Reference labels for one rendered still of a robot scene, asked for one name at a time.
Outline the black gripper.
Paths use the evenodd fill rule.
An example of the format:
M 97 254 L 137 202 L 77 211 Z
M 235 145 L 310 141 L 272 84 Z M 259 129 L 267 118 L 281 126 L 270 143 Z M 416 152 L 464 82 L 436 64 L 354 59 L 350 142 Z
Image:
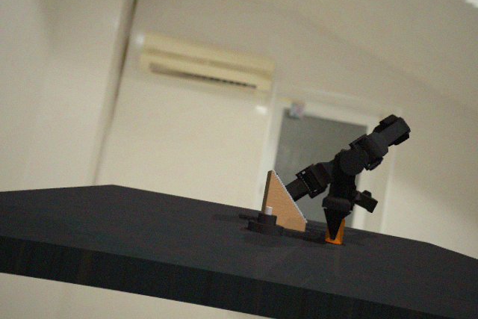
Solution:
M 328 196 L 323 198 L 323 207 L 326 215 L 326 222 L 330 238 L 335 240 L 342 219 L 351 214 L 353 210 L 350 204 L 352 189 L 355 184 L 355 177 L 332 174 L 330 179 Z

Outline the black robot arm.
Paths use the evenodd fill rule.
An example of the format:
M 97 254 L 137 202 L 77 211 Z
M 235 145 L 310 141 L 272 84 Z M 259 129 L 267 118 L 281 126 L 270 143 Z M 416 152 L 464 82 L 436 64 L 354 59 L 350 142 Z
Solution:
M 335 159 L 311 164 L 298 172 L 297 179 L 285 186 L 293 201 L 296 202 L 306 194 L 313 198 L 326 191 L 332 174 L 356 177 L 364 168 L 374 170 L 382 163 L 389 146 L 396 146 L 409 139 L 411 131 L 403 118 L 392 114 L 379 124 L 371 134 L 364 134 L 350 143 L 351 149 L 342 149 Z M 350 197 L 351 206 L 356 204 L 373 213 L 377 203 L 371 192 L 358 192 L 354 185 Z

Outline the orange knob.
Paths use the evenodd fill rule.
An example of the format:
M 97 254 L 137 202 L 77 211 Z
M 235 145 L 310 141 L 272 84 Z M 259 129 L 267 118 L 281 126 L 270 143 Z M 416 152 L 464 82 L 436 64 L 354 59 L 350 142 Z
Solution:
M 328 229 L 328 225 L 327 225 L 325 241 L 328 241 L 328 242 L 334 243 L 334 244 L 341 244 L 341 242 L 342 242 L 342 237 L 343 237 L 343 232 L 344 232 L 344 224 L 345 224 L 345 219 L 342 219 L 335 240 L 333 240 L 333 239 L 330 238 L 329 229 Z

